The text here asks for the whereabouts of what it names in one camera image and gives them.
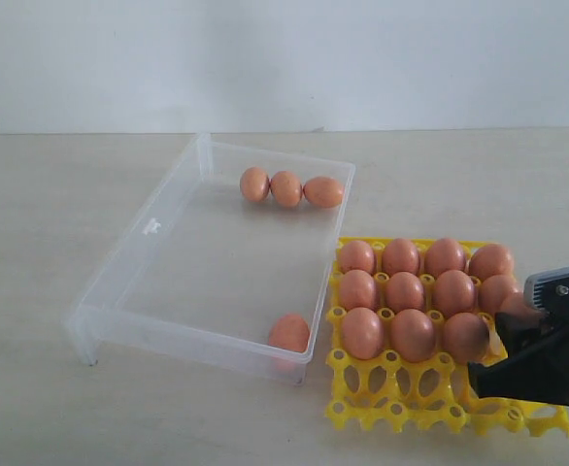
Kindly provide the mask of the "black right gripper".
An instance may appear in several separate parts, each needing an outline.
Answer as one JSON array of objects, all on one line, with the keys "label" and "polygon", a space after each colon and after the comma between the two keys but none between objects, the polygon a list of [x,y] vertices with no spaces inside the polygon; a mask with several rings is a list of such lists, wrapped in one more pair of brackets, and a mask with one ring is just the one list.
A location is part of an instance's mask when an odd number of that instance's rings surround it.
[{"label": "black right gripper", "polygon": [[468,365],[476,394],[569,406],[569,320],[500,312],[494,323],[508,358],[489,366]]}]

